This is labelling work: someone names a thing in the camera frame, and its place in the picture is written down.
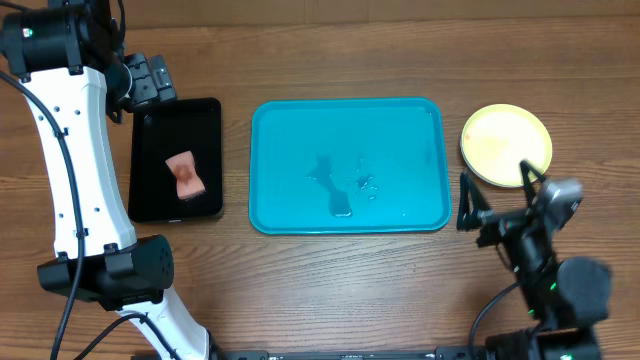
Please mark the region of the yellow-green plate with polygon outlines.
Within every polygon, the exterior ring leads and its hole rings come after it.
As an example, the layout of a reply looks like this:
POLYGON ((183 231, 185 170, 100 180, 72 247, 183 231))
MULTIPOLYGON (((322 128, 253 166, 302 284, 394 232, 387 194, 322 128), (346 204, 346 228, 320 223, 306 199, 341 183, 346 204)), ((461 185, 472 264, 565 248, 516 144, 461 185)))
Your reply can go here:
POLYGON ((460 149, 479 178, 507 188, 523 185, 521 161, 544 173, 553 154, 544 124, 528 110, 510 104, 488 105, 473 113, 463 127, 460 149))

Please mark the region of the pink sponge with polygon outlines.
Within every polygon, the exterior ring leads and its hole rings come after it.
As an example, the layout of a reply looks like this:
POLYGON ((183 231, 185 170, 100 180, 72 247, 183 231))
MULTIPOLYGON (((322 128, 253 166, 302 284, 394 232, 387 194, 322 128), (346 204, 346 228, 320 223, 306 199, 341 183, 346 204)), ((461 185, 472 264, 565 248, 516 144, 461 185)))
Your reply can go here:
POLYGON ((198 176, 191 151, 176 154, 165 161, 176 178, 176 192, 180 200, 189 200, 203 194, 206 187, 198 176))

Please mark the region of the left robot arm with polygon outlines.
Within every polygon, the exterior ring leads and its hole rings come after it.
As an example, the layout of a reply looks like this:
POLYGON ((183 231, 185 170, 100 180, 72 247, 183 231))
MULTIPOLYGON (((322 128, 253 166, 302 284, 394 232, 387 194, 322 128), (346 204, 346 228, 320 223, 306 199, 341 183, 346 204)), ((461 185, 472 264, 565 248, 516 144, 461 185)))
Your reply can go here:
POLYGON ((96 302, 133 323, 160 359, 219 359, 174 288, 168 240, 138 237, 123 205, 107 126, 176 97, 164 59, 127 54, 125 35, 106 1, 7 4, 1 77, 33 114, 55 215, 54 259, 38 279, 68 305, 96 302))

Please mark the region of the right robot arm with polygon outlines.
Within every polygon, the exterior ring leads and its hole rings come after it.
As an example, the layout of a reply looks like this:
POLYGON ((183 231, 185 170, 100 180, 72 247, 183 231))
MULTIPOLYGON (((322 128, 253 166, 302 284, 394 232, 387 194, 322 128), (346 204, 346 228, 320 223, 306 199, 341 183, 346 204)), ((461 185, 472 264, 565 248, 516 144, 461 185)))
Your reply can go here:
POLYGON ((612 274, 590 257, 558 260, 553 237, 576 213, 583 186, 576 178, 553 179, 523 160, 519 164, 526 205, 497 213, 471 175, 460 175, 459 231, 476 230, 480 248, 496 249, 515 276, 476 316, 481 322, 511 291, 521 291, 536 326, 490 336, 481 347, 473 324, 468 335, 469 359, 599 359, 594 327, 609 316, 612 274))

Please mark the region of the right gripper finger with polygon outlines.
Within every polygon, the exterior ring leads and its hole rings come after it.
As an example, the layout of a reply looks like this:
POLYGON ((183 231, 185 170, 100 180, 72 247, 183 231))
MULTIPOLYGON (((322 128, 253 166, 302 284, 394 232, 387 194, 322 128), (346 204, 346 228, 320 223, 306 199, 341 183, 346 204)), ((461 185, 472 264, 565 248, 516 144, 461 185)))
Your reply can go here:
POLYGON ((536 197, 536 190, 533 186, 535 181, 539 181, 540 183, 544 183, 546 181, 546 177, 540 173, 529 161, 522 160, 519 163, 519 168, 521 172, 522 182, 523 182, 523 190, 525 193, 525 198, 527 203, 533 203, 536 197))
POLYGON ((469 231, 481 228, 493 210, 481 193, 472 176, 463 171, 460 174, 460 202, 456 229, 469 231))

